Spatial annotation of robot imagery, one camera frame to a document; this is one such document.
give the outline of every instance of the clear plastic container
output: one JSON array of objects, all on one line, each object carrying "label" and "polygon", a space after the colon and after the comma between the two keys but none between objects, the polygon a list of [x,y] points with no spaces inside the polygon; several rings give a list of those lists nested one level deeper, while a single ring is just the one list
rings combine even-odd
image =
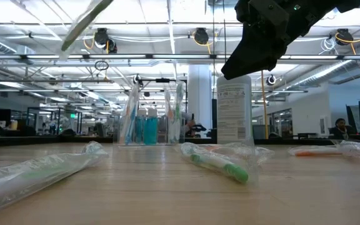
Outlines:
[{"label": "clear plastic container", "polygon": [[144,144],[155,145],[158,141],[158,112],[148,109],[148,118],[144,126]]}]

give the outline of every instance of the white bottle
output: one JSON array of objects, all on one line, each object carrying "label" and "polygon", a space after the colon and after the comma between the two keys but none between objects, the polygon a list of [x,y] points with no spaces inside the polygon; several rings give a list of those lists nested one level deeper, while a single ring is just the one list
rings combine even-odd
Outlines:
[{"label": "white bottle", "polygon": [[253,141],[251,78],[217,79],[217,143]]}]

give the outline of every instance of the desk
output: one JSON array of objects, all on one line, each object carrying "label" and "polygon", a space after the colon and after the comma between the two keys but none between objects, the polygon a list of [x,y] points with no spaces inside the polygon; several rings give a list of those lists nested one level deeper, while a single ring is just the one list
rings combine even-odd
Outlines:
[{"label": "desk", "polygon": [[[0,224],[360,224],[360,162],[267,146],[276,155],[251,187],[188,164],[171,147],[103,145],[109,159],[0,210]],[[0,166],[83,146],[0,147]]]}]

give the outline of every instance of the person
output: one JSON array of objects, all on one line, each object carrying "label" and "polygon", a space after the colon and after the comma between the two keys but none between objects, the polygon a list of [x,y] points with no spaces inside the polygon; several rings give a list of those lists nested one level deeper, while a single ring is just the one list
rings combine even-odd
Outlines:
[{"label": "person", "polygon": [[348,134],[353,134],[353,128],[351,126],[346,126],[345,123],[345,119],[343,118],[336,120],[336,127],[332,129],[335,139],[348,140]]}]

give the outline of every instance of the white column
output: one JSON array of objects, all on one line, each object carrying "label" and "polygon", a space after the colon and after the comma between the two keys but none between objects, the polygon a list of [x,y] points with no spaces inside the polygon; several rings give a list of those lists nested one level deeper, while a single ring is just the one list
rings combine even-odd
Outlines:
[{"label": "white column", "polygon": [[209,65],[189,65],[188,69],[188,114],[194,114],[197,124],[202,124],[207,131],[212,129],[212,72]]}]

